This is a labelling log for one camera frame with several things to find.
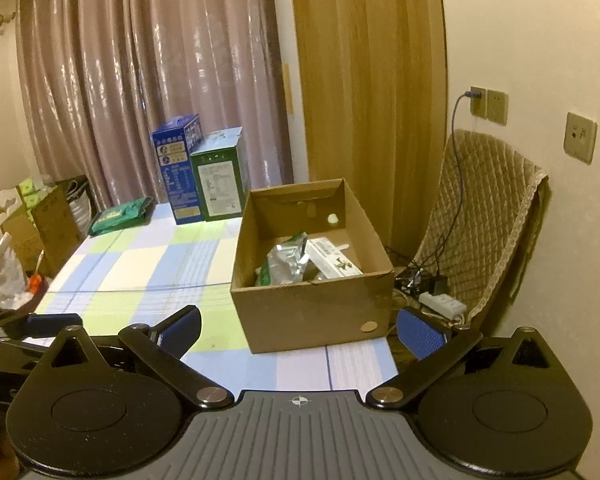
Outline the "wooden door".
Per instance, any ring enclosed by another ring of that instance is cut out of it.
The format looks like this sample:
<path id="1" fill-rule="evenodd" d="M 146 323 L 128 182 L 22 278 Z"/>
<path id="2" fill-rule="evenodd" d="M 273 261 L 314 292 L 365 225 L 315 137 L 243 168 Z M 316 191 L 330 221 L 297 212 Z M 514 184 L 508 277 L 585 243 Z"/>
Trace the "wooden door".
<path id="1" fill-rule="evenodd" d="M 292 0 L 309 176 L 343 178 L 386 247 L 417 252 L 446 135 L 442 0 Z"/>

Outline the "green carton with label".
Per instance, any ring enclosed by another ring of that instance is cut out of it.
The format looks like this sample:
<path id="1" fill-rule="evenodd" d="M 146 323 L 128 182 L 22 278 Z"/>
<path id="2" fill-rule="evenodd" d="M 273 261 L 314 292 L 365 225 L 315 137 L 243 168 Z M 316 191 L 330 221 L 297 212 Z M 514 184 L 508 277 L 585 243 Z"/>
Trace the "green carton with label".
<path id="1" fill-rule="evenodd" d="M 204 220 L 240 217 L 250 187 L 242 127 L 209 133 L 190 161 Z"/>

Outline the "white power strip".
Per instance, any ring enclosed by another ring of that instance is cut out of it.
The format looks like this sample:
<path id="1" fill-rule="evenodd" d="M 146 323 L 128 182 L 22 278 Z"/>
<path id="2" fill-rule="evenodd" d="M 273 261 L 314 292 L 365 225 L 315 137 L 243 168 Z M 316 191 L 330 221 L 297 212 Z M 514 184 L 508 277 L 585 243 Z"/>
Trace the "white power strip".
<path id="1" fill-rule="evenodd" d="M 423 292 L 419 295 L 418 301 L 450 321 L 461 321 L 467 313 L 466 304 L 447 294 L 433 295 L 430 292 Z"/>

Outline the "green wet wipes pack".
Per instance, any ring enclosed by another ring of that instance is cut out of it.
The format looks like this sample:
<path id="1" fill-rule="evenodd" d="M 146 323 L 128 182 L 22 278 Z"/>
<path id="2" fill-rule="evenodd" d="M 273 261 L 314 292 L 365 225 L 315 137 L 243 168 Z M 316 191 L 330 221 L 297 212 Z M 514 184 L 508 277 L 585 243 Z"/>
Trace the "green wet wipes pack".
<path id="1" fill-rule="evenodd" d="M 151 197 L 138 198 L 108 208 L 96 214 L 88 229 L 88 235 L 99 236 L 134 228 L 134 226 L 143 226 L 151 219 L 154 208 L 155 201 Z"/>

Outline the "tall blue carton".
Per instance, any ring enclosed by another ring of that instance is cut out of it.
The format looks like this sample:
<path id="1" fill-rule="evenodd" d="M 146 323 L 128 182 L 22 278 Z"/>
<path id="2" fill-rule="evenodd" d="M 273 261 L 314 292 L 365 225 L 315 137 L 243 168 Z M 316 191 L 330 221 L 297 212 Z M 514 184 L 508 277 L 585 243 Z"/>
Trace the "tall blue carton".
<path id="1" fill-rule="evenodd" d="M 151 133 L 162 182 L 177 224 L 201 221 L 190 155 L 204 140 L 198 114 L 176 116 Z"/>

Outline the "long white medicine box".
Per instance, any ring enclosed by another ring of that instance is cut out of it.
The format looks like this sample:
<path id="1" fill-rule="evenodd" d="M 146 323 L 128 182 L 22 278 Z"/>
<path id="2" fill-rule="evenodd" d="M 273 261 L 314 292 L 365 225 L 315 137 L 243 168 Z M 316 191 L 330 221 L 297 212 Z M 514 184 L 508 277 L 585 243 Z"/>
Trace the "long white medicine box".
<path id="1" fill-rule="evenodd" d="M 310 238 L 306 254 L 324 278 L 353 278 L 363 272 L 327 237 Z"/>

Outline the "wall socket with plug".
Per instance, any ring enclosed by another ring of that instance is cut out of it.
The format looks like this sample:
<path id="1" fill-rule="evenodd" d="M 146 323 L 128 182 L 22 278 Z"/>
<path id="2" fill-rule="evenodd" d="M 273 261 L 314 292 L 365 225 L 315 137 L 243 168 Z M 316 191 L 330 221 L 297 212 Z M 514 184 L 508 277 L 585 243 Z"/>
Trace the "wall socket with plug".
<path id="1" fill-rule="evenodd" d="M 460 102 L 463 100 L 476 100 L 478 102 L 478 106 L 484 107 L 484 114 L 486 114 L 486 118 L 489 117 L 489 90 L 486 89 L 478 89 L 473 88 L 465 91 L 460 96 L 457 97 L 452 109 L 452 117 L 451 117 L 451 130 L 449 135 L 449 142 L 451 143 L 453 160 L 455 162 L 455 171 L 457 175 L 457 201 L 456 201 L 456 209 L 453 214 L 453 218 L 450 226 L 446 230 L 444 234 L 441 234 L 437 245 L 434 246 L 434 249 L 430 252 L 430 254 L 422 259 L 420 266 L 423 268 L 426 264 L 433 262 L 436 265 L 436 273 L 440 273 L 440 260 L 445 252 L 446 245 L 449 243 L 449 240 L 455 230 L 455 227 L 460 220 L 460 213 L 463 210 L 464 206 L 464 198 L 465 198 L 465 177 L 462 167 L 462 162 L 460 161 L 460 149 L 458 148 L 455 122 L 457 110 L 460 107 Z"/>

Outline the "quilted chair cover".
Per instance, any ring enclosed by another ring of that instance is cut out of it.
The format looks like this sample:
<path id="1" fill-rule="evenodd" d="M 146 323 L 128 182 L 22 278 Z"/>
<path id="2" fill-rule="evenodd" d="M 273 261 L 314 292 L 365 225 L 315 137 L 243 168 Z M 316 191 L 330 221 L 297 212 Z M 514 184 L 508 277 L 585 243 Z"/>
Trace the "quilted chair cover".
<path id="1" fill-rule="evenodd" d="M 533 211 L 547 173 L 509 144 L 457 130 L 446 144 L 416 266 L 448 279 L 448 293 L 482 324 L 518 247 L 540 219 Z"/>

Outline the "wall switch plate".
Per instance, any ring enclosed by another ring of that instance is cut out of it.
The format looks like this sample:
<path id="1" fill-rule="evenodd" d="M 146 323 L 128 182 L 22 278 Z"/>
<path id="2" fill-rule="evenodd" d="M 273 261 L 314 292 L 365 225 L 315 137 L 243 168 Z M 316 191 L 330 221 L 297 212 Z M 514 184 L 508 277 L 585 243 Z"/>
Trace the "wall switch plate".
<path id="1" fill-rule="evenodd" d="M 597 124 L 594 120 L 568 112 L 564 136 L 565 153 L 580 162 L 591 165 L 596 134 Z"/>

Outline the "beige curtain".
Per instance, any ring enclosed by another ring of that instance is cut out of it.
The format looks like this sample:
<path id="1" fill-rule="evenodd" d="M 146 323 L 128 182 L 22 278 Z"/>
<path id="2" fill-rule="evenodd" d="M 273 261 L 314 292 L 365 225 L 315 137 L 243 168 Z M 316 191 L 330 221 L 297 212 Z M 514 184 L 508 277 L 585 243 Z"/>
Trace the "beige curtain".
<path id="1" fill-rule="evenodd" d="M 152 133 L 196 114 L 240 127 L 256 188 L 292 179 L 274 0 L 17 0 L 18 70 L 38 168 L 96 204 L 166 199 Z"/>

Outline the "silver foil pouch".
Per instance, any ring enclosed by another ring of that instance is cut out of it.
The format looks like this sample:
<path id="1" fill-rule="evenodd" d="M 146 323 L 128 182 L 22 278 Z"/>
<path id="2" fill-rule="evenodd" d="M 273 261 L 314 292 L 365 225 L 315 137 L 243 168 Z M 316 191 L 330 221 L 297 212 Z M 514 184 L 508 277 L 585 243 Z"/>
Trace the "silver foil pouch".
<path id="1" fill-rule="evenodd" d="M 303 281 L 310 257 L 306 253 L 308 234 L 300 232 L 276 244 L 257 270 L 257 286 L 291 285 Z"/>

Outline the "brown cardboard box on floor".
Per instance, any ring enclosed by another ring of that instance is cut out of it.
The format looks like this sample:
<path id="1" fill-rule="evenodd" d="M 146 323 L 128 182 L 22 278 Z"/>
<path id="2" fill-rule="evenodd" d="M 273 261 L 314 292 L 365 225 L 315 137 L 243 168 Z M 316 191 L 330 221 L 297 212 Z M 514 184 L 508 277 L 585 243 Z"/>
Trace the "brown cardboard box on floor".
<path id="1" fill-rule="evenodd" d="M 56 186 L 31 211 L 15 188 L 0 192 L 0 238 L 12 236 L 12 248 L 23 270 L 32 273 L 44 252 L 40 271 L 54 278 L 82 242 L 66 194 Z"/>

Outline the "white crumpled plastic bag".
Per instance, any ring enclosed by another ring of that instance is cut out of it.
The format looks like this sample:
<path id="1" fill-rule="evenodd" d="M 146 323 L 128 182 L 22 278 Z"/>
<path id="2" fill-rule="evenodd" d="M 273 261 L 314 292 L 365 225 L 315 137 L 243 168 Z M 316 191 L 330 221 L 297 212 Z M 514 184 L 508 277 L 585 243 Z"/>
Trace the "white crumpled plastic bag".
<path id="1" fill-rule="evenodd" d="M 12 236 L 5 232 L 0 238 L 0 308 L 17 310 L 32 297 L 26 274 L 12 248 Z"/>

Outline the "tablecloth checked pastel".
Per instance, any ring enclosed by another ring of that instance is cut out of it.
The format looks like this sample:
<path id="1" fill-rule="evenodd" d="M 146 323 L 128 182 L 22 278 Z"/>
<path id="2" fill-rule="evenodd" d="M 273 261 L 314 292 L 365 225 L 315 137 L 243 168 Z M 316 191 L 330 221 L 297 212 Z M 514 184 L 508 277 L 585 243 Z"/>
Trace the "tablecloth checked pastel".
<path id="1" fill-rule="evenodd" d="M 237 219 L 179 226 L 168 205 L 159 205 L 146 226 L 84 240 L 50 284 L 38 312 L 76 313 L 90 335 L 113 335 L 194 304 L 202 314 L 202 332 L 183 360 L 234 394 L 366 393 L 396 374 L 383 339 L 251 353 L 230 296 L 239 228 Z"/>

